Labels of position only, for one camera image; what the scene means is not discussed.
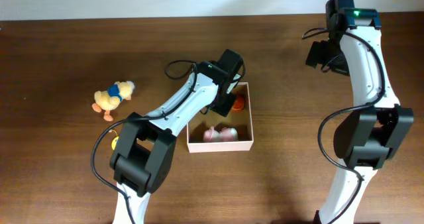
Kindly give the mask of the orange ribbed round ball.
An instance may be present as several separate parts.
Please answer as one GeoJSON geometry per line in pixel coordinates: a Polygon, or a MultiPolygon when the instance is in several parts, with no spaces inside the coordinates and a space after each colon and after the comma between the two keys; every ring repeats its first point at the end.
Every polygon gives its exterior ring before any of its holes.
{"type": "Polygon", "coordinates": [[[237,95],[233,106],[231,107],[232,111],[242,111],[245,107],[245,100],[242,95],[237,95]]]}

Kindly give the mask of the pink toy duck with hat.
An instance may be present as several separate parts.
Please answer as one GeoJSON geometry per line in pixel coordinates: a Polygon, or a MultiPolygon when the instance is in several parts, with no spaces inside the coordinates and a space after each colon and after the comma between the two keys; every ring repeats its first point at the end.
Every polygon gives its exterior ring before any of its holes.
{"type": "Polygon", "coordinates": [[[224,128],[216,131],[210,127],[203,134],[203,142],[236,142],[239,139],[238,132],[234,128],[224,128]]]}

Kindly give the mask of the yellow plush duck blue vest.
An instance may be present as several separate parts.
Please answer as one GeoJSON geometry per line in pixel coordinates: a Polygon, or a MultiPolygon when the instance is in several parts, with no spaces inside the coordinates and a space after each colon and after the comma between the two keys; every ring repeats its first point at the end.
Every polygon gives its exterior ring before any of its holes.
{"type": "Polygon", "coordinates": [[[97,113],[103,112],[103,119],[111,122],[111,111],[118,108],[123,101],[131,100],[134,89],[135,84],[132,81],[115,82],[107,90],[94,93],[91,107],[97,113]]]}

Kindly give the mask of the yellow rattle drum wooden handle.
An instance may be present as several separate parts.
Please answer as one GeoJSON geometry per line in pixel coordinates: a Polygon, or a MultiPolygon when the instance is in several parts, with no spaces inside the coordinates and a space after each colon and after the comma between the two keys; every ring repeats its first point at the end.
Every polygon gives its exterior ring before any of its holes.
{"type": "Polygon", "coordinates": [[[115,150],[118,139],[119,139],[119,134],[114,129],[111,129],[110,131],[108,131],[108,133],[114,133],[115,134],[115,138],[111,141],[111,148],[112,148],[112,150],[115,150]]]}

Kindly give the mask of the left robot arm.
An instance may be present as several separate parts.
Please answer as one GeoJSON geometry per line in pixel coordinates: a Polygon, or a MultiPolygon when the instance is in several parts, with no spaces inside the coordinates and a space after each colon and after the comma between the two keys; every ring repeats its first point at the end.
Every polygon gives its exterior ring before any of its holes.
{"type": "Polygon", "coordinates": [[[241,69],[242,56],[229,49],[218,61],[194,63],[187,82],[161,107],[125,119],[109,161],[119,191],[114,223],[143,223],[150,194],[170,171],[180,131],[204,107],[228,115],[241,69]]]}

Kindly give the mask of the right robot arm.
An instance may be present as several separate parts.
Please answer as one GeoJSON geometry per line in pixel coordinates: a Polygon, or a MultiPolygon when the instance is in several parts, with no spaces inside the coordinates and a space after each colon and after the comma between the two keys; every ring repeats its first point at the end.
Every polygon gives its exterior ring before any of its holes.
{"type": "Polygon", "coordinates": [[[354,0],[328,0],[325,28],[312,28],[303,39],[327,33],[314,42],[306,65],[321,66],[350,77],[354,105],[324,118],[326,123],[345,113],[336,128],[333,147],[337,160],[324,157],[337,171],[325,204],[315,212],[314,223],[353,223],[364,191],[384,162],[393,158],[413,124],[413,111],[402,107],[387,75],[381,49],[381,20],[375,9],[359,9],[354,0]]]}

